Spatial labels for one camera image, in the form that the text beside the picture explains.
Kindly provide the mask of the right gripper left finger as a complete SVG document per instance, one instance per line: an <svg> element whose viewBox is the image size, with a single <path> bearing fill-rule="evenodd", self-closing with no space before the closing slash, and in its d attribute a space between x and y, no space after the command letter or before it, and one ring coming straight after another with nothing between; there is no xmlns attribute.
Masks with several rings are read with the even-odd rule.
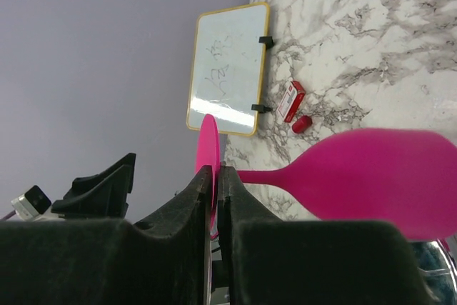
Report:
<svg viewBox="0 0 457 305"><path fill-rule="evenodd" d="M209 167L160 209L123 219L1 224L3 304L208 304Z"/></svg>

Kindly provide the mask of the pink wine glass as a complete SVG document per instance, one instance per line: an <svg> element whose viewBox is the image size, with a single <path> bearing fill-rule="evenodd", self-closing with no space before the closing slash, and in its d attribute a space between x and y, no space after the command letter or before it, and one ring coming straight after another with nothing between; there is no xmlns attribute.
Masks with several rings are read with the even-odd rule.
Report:
<svg viewBox="0 0 457 305"><path fill-rule="evenodd" d="M433 131L344 131L281 169L238 176L287 191L321 220L386 221L413 241L456 232L456 146Z"/></svg>

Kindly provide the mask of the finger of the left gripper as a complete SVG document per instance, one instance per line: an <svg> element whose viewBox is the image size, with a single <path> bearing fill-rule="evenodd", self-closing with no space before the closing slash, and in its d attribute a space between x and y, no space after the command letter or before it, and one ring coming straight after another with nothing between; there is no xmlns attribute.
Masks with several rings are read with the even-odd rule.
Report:
<svg viewBox="0 0 457 305"><path fill-rule="evenodd" d="M99 174L78 177L51 212L61 218L124 218L133 189L136 154L128 153Z"/></svg>

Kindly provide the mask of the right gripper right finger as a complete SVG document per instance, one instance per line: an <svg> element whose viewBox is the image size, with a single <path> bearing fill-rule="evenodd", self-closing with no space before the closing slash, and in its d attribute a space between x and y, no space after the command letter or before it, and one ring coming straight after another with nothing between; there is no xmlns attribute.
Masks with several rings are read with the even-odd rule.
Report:
<svg viewBox="0 0 457 305"><path fill-rule="evenodd" d="M378 221L284 221L219 173L232 304L432 304L407 240Z"/></svg>

